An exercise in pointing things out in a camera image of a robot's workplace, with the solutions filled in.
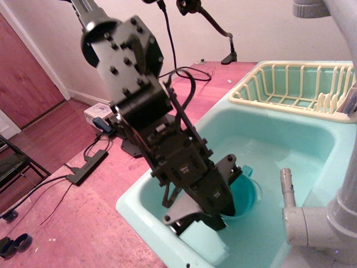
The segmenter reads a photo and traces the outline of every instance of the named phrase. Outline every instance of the black chair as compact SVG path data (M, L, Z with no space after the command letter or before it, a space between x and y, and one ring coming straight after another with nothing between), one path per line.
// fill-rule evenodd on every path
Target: black chair
M12 154L4 157L0 155L0 194L9 188L18 178L25 176L25 172L29 169L32 169L40 176L40 182L51 175L51 173L35 160L30 158L1 135L0 143L6 144L13 151Z

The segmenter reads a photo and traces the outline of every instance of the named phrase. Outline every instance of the robotic arm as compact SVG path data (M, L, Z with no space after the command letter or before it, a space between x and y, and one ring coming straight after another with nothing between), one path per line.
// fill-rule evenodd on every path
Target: robotic arm
M109 18L93 0L71 2L83 27L83 55L113 97L115 124L139 147L152 176L166 187L162 204L171 208L163 222L177 235L199 220L216 231L224 228L220 215L235 214L229 185L242 172L234 155L216 165L209 159L213 152L185 114L195 92L192 76L185 72L191 78L191 93L180 105L170 87L171 76L165 89L158 81L163 56L139 17L122 22ZM167 113L173 107L177 114L169 119ZM175 188L168 197L171 183ZM184 192L178 198L181 189Z

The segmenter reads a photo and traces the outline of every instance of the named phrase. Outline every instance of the sink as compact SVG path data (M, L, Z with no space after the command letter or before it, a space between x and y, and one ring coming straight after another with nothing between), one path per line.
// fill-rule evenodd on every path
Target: sink
M192 224L180 237L161 223L164 188L147 171L117 202L117 211L168 267L281 267L285 242L280 170L292 170L297 206L325 206L341 187L356 137L343 124L240 106L224 96L197 123L218 162L227 154L253 169L262 188L247 215L214 232Z

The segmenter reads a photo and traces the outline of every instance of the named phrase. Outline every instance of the black cable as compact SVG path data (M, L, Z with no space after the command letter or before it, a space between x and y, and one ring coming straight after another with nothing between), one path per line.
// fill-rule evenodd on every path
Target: black cable
M99 135L97 138L95 138L94 141L84 150L84 152L83 152L83 158L84 158L84 160L87 158L87 152L88 152L89 150L91 150L91 149L94 147L94 145L96 145L97 142L101 140L101 138L102 138L103 136L106 136L107 139L108 139L108 144L107 144L107 146L106 146L106 148L105 148L105 151L108 150L108 148L109 148L109 146L110 146L110 138L109 138L109 136L106 135L106 134L101 134L101 135Z
M60 204L62 203L63 199L65 198L66 194L68 193L69 189L71 188L73 184L71 183L69 185L69 187L67 188L66 192L64 193L64 195L62 196L61 200L59 201L59 203L57 204L57 206L55 207L54 211L52 211L52 213L43 221L41 222L40 225L43 225L57 210L57 208L60 206Z
M182 110L186 109L186 107L189 105L189 103L191 102L191 100L194 97L195 92L196 92L196 81L195 81L194 77L188 71L186 71L184 69L185 69L185 67L180 67L178 69L173 70L170 73L170 75L168 76L167 82L164 83L166 87L169 87L171 85L171 82L172 82L173 74L177 73L178 71L182 71L187 75L187 77L189 78L189 80L191 82L191 90L190 90L190 94L187 96L186 100L184 101L183 105L181 106ZM177 132L181 131L181 116L180 116L180 113L177 113L175 115L175 129L176 129Z
M170 29L170 23L168 21L168 15L167 15L167 12L166 12L166 6L165 6L165 3L163 0L160 0L159 2L157 2L160 9L162 10L164 16L165 16L165 21L166 21L166 28L167 28L167 33L168 33L168 38L170 39L170 44L171 44L171 49L172 49L172 55L173 55L173 65L175 67L175 70L177 70L177 61L176 61L176 52L175 52L175 47L173 45L173 39L172 39L172 35L171 35L171 29ZM195 69L195 68L192 68L192 67L188 67L188 66L183 66L183 67L180 67L180 69L190 69L190 70L194 70L194 71L198 71L199 73L202 73L204 75L207 75L208 78L207 79L201 79L201 78L194 78L196 81L203 81L203 82L209 82L212 80L212 75L210 75L209 73L205 72L205 71L202 71L202 70L199 70L199 69ZM172 71L166 73L166 74L163 74L163 75L160 75L159 78L162 78L164 76L167 76L169 74L171 74ZM186 79L190 79L188 76L184 76L184 75L181 75L179 74L177 71L176 71L176 74L179 76L179 77L182 77L182 78L186 78Z
M70 169L71 171L72 171L72 169L74 168L74 167L72 167L72 166L70 166L70 165L67 165L67 163L63 163L63 165L64 165L66 168Z
M17 203L16 205L14 205L12 208L8 209L6 212L4 212L1 216L0 219L2 219L4 217L4 215L6 215L7 213L13 211L14 209L18 208L27 198L29 198L35 191L37 191L39 188L41 188L42 186L51 183L55 180L60 180L60 179L65 179L67 175L63 175L63 176L59 176L53 179L50 179L44 183L40 183L39 185L37 185L36 187L34 187L31 191L28 192L28 194L26 194L19 203Z
M182 190L182 188L179 188L176 186L174 188L174 190L172 191L170 198L168 198L168 192L170 191L170 184L167 184L166 188L165 188L165 193L164 193L163 199L162 199L162 206L165 208L169 208L170 206L172 206L172 204L175 202L175 200L181 190Z

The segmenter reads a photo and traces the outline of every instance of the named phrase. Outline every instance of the electrical cord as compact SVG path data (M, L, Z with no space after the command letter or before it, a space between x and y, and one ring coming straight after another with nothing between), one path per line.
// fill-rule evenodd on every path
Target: electrical cord
M61 200L59 201L59 203L57 204L57 206L55 207L54 211L52 211L52 213L43 221L41 222L40 225L43 225L58 209L58 207L60 206L60 204L62 203L63 199L65 198L66 194L68 193L69 189L72 187L73 184L70 184L69 187L67 188L66 192L63 194Z
M26 194L16 205L14 205L12 208L8 209L6 212L1 214L0 219L2 219L4 217L4 215L6 215L7 213L9 213L9 212L13 211L14 209L18 208L27 198L29 198L35 191L37 191L42 186L44 186L44 185L46 185L48 183L52 183L53 181L56 181L56 180L65 179L66 176L67 175L59 176L59 177L50 179L50 180L48 180L46 182L40 183L39 185L34 187L31 191L29 191L28 194Z
M88 157L87 152L90 151L90 150L94 147L94 145L96 145L97 142L101 140L101 138L102 138L103 136L106 136L107 139L108 139L108 144L107 144L107 146L106 146L106 148L105 148L105 151L108 150L108 148L109 148L109 146L110 146L110 138L109 138L109 136L106 135L106 134L101 134L101 135L99 135L97 138L95 138L94 141L84 150L84 152L83 152L83 158L84 158L84 160Z
M173 74L174 74L174 73L177 73L178 71L182 71L182 72L184 72L184 73L187 75L188 79L189 79L190 82L191 82L191 90L190 90L190 94L187 96L186 100L184 101L183 105L181 106L183 111L184 111L184 110L186 109L186 107L189 105L189 103L191 102L191 100L192 100L192 98L194 97L195 92L196 92L196 81L195 81L194 77L193 77L188 71L186 71L186 70L184 70L184 69L185 69L185 67L180 67L180 68L178 68L178 69L173 70L173 71L169 74L167 82L164 83L164 85L165 85L166 87L169 87L169 86L171 85L171 83L172 83L172 76L173 76ZM180 132L180 131L181 131L180 126L181 126L181 116L180 116L179 113L177 113L177 114L175 115L175 128L176 128L176 131L177 131L177 132Z
M167 11L166 11L166 5L164 3L163 0L160 0L157 2L159 8L162 10L164 16L165 16L165 21L166 21L166 28L167 28L167 33L168 33L168 38L170 39L170 44L171 44L171 49L172 49L172 55L173 55L173 65L175 67L174 71L175 73L181 77L181 78L185 78L185 79L190 79L190 77L188 76L184 76L184 75L181 75L177 72L177 61L176 61L176 52L175 52L175 46L173 45L173 39L172 39L172 35L171 35L171 29L170 29L170 23L168 21L168 15L167 15ZM194 71L198 71L199 73L202 73L206 76L208 76L208 78L206 79L201 79L201 78L194 78L196 81L203 81L203 82L209 82L212 80L212 75L205 72L205 71L202 71L202 70L199 70L199 69L196 69L196 68L192 68L192 67L188 67L188 66L183 66L183 67L180 67L179 69L189 69L189 70L194 70ZM169 71L168 73L166 74L163 74L163 75L160 75L159 78L162 78L164 76L167 76L167 75L170 75L172 74L173 71Z

